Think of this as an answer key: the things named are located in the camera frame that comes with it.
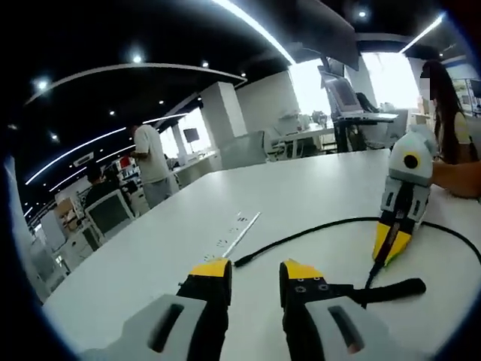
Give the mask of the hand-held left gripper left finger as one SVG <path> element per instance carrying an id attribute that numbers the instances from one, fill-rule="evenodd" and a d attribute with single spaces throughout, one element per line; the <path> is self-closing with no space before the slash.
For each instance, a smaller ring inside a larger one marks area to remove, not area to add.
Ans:
<path id="1" fill-rule="evenodd" d="M 130 317 L 121 336 L 81 360 L 218 360 L 228 329 L 231 261 L 195 266 L 176 294 L 164 294 Z"/>

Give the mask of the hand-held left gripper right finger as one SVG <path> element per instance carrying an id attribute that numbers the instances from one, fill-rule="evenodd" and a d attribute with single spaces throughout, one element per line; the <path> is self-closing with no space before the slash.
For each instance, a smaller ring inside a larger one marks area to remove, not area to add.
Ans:
<path id="1" fill-rule="evenodd" d="M 418 278 L 373 289 L 330 284 L 310 265 L 280 263 L 283 331 L 293 360 L 426 360 L 390 336 L 388 327 L 366 309 L 369 303 L 422 295 Z"/>

